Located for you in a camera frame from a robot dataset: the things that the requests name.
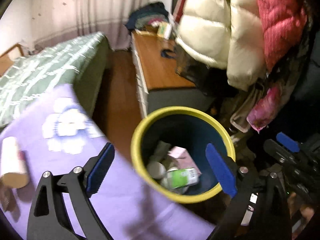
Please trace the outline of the floral paper cup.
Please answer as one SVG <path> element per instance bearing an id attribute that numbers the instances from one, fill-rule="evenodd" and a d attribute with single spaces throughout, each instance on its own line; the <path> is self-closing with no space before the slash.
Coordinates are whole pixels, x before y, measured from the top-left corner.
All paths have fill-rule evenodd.
<path id="1" fill-rule="evenodd" d="M 2 141 L 1 181 L 13 189 L 23 188 L 29 183 L 24 153 L 20 150 L 16 137 L 6 137 Z"/>

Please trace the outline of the pink milk carton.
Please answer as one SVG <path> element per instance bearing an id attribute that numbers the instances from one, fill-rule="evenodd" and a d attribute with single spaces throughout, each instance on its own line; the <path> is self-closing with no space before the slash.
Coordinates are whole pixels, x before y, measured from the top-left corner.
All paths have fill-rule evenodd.
<path id="1" fill-rule="evenodd" d="M 195 161 L 189 154 L 189 152 L 182 147 L 175 146 L 167 153 L 169 159 L 171 160 L 171 166 L 169 169 L 176 167 L 178 169 L 182 168 L 195 168 L 200 175 L 202 174 L 198 166 L 195 164 Z"/>

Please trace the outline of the yellow rimmed trash bin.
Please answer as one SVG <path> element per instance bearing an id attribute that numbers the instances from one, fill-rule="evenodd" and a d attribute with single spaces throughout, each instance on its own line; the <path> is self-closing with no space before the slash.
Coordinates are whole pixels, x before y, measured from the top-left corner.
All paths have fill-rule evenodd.
<path id="1" fill-rule="evenodd" d="M 185 148 L 202 173 L 199 183 L 186 194 L 170 192 L 147 171 L 147 163 L 160 141 Z M 213 117 L 190 107 L 164 107 L 149 114 L 136 127 L 131 140 L 131 160 L 140 177 L 170 200 L 181 204 L 204 202 L 222 191 L 206 158 L 209 143 L 221 155 L 236 159 L 231 137 Z"/>

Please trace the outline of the magenta floral scarf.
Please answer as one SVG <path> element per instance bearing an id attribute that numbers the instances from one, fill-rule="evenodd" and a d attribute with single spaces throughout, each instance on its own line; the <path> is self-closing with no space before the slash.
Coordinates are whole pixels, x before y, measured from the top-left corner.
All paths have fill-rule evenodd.
<path id="1" fill-rule="evenodd" d="M 282 95 L 280 83 L 273 84 L 267 94 L 260 99 L 248 114 L 246 120 L 258 133 L 277 115 Z"/>

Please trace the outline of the purple floral table cloth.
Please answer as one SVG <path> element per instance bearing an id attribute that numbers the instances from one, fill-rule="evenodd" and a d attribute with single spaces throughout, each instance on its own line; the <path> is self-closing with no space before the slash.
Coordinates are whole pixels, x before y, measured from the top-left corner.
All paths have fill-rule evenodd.
<path id="1" fill-rule="evenodd" d="M 60 175 L 84 166 L 107 143 L 92 121 L 77 136 L 49 143 L 54 122 L 68 108 L 81 109 L 74 90 L 69 84 L 57 86 L 1 133 L 1 138 L 16 137 L 29 168 L 29 185 L 14 191 L 15 208 L 2 213 L 2 220 L 22 239 L 27 237 L 31 202 L 43 173 Z M 207 239 L 214 229 L 210 222 L 149 187 L 120 153 L 115 154 L 91 203 L 114 239 Z"/>

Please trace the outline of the pink red quilted jacket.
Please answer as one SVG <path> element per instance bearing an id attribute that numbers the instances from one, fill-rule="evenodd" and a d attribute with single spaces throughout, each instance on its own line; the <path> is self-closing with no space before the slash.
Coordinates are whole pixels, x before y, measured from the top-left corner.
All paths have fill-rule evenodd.
<path id="1" fill-rule="evenodd" d="M 301 0 L 257 0 L 268 72 L 302 36 L 307 15 Z"/>

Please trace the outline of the cream puffer jacket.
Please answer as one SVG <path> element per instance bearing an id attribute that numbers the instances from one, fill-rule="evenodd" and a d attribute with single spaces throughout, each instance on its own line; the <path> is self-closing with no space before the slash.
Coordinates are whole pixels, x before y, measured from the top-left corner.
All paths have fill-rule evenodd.
<path id="1" fill-rule="evenodd" d="M 226 70 L 234 88 L 247 91 L 266 74 L 257 0 L 186 0 L 176 42 L 196 61 Z"/>

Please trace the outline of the wooden top low cabinet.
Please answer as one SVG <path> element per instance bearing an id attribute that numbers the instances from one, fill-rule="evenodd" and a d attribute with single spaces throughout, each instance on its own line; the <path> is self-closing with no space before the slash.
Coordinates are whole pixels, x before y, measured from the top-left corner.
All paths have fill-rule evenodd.
<path id="1" fill-rule="evenodd" d="M 137 99 L 142 118 L 169 106 L 185 106 L 205 112 L 212 103 L 212 99 L 192 82 L 175 73 L 175 60 L 161 56 L 162 50 L 172 50 L 174 45 L 172 40 L 132 32 L 132 60 L 136 68 Z"/>

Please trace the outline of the green checked bed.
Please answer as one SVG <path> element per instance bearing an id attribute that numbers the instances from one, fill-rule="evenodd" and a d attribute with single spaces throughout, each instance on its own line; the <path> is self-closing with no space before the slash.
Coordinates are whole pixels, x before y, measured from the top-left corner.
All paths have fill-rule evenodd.
<path id="1" fill-rule="evenodd" d="M 110 51 L 107 37 L 97 32 L 16 59 L 1 76 L 1 129 L 61 84 L 71 84 L 80 105 L 92 115 L 104 71 L 110 67 Z"/>

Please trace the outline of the pile of folded clothes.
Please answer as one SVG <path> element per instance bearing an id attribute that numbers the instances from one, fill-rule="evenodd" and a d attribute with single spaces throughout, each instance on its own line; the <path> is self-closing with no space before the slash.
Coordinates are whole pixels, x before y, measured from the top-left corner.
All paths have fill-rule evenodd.
<path id="1" fill-rule="evenodd" d="M 162 2 L 149 3 L 135 10 L 129 15 L 125 27 L 129 32 L 134 30 L 145 30 L 146 25 L 152 22 L 168 22 L 169 12 Z"/>

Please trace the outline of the striped window curtain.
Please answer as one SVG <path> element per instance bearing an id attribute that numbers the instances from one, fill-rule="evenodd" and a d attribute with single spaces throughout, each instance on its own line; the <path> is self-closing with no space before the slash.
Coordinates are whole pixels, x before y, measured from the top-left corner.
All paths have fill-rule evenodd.
<path id="1" fill-rule="evenodd" d="M 51 47 L 100 31 L 112 49 L 126 49 L 131 40 L 125 27 L 129 15 L 152 2 L 162 2 L 171 11 L 172 0 L 32 0 L 33 44 Z"/>

